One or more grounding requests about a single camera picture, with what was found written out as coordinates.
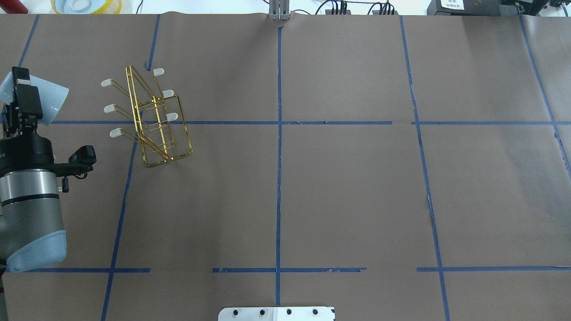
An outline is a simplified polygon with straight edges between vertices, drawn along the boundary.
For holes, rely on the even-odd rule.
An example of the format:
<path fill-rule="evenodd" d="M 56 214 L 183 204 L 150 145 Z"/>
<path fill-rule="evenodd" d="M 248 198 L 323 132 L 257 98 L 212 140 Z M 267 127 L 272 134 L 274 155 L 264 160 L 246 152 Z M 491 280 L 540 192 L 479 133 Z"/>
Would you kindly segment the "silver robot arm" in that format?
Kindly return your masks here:
<path fill-rule="evenodd" d="M 51 140 L 37 133 L 41 96 L 30 71 L 13 67 L 12 97 L 1 112 L 1 273 L 27 272 L 66 257 Z"/>

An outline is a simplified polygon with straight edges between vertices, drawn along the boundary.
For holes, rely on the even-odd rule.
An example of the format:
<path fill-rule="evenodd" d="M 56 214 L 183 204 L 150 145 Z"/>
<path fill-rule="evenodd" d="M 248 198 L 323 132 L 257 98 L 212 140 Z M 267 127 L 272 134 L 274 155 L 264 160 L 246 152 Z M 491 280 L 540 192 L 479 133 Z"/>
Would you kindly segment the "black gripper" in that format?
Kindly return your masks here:
<path fill-rule="evenodd" d="M 39 90 L 31 85 L 30 71 L 13 67 L 12 76 L 15 102 L 4 104 L 1 112 L 1 176 L 14 171 L 44 169 L 54 164 L 51 141 L 37 134 L 43 110 Z"/>

